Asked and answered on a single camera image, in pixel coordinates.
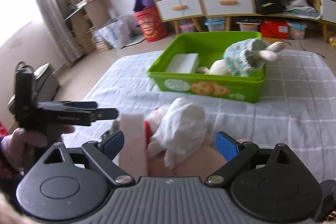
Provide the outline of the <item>person left hand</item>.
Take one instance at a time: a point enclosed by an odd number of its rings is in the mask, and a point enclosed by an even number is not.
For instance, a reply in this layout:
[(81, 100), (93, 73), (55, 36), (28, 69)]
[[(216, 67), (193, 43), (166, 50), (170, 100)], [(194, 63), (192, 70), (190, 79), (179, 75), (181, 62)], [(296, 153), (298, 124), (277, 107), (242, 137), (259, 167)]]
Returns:
[(1, 169), (18, 173), (24, 170), (29, 148), (44, 148), (47, 136), (38, 131), (17, 128), (12, 134), (1, 137)]

